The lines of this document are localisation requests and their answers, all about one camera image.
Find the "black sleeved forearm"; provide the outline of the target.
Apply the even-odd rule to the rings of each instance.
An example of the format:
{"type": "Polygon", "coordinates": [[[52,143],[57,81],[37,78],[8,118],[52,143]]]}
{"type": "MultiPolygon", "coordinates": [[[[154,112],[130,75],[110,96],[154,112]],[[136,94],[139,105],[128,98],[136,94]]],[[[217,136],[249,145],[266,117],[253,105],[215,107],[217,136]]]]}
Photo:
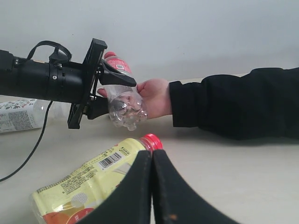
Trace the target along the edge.
{"type": "Polygon", "coordinates": [[[198,127],[234,140],[299,136],[298,68],[176,81],[169,91],[175,127],[198,127]]]}

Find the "person's open bare hand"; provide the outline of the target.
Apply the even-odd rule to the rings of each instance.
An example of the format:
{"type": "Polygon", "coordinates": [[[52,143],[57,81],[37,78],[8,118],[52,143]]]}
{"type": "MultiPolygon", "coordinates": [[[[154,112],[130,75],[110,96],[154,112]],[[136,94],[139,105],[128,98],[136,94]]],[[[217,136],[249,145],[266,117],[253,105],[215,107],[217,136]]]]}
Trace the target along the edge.
{"type": "Polygon", "coordinates": [[[169,81],[159,78],[137,84],[137,91],[147,107],[148,119],[172,115],[169,84],[169,81]]]}

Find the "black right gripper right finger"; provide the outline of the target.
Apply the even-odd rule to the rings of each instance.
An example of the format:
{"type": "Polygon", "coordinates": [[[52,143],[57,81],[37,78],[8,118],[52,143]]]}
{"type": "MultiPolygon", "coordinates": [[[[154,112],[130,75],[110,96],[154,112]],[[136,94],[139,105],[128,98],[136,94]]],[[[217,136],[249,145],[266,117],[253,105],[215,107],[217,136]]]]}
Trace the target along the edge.
{"type": "Polygon", "coordinates": [[[157,224],[236,224],[182,178],[164,150],[152,155],[152,196],[157,224]]]}

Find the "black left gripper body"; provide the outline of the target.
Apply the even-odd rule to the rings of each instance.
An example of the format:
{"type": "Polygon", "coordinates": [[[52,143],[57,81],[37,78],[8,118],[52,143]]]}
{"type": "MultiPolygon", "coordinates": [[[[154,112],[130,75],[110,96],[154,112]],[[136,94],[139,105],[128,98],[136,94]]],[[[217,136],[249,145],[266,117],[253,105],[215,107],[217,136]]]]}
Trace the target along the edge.
{"type": "Polygon", "coordinates": [[[69,129],[79,129],[82,116],[85,115],[85,105],[90,96],[96,96],[99,81],[100,65],[107,44],[93,38],[83,61],[83,93],[77,104],[71,104],[67,120],[69,129]]]}

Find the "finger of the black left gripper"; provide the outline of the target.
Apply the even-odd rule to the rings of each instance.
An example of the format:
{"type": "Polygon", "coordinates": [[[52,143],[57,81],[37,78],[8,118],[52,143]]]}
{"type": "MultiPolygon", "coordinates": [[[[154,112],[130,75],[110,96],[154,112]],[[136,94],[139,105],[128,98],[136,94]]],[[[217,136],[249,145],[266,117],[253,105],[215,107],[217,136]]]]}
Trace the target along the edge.
{"type": "Polygon", "coordinates": [[[85,105],[85,115],[88,119],[96,119],[108,114],[108,99],[101,96],[90,96],[85,105]]]}
{"type": "Polygon", "coordinates": [[[105,60],[101,60],[99,81],[102,85],[123,85],[129,87],[137,85],[134,78],[119,72],[105,60]]]}

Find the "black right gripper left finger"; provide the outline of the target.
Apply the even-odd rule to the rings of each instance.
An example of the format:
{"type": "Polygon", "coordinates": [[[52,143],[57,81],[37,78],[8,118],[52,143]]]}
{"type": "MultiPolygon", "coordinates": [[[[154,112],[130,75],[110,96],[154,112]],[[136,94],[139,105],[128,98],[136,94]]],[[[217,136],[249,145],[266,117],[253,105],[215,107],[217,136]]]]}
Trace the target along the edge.
{"type": "Polygon", "coordinates": [[[149,224],[151,212],[151,152],[139,151],[113,193],[80,224],[149,224]]]}

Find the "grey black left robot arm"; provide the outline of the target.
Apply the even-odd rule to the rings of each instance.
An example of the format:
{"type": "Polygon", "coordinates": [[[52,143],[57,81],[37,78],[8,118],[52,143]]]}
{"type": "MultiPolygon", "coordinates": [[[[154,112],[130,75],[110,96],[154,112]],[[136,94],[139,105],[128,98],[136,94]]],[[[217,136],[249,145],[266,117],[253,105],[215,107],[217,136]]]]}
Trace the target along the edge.
{"type": "Polygon", "coordinates": [[[96,83],[135,87],[136,81],[102,59],[107,45],[92,39],[82,63],[53,41],[39,42],[27,58],[0,52],[0,93],[70,103],[68,128],[79,129],[83,115],[92,120],[108,113],[108,100],[96,96],[96,83]]]}

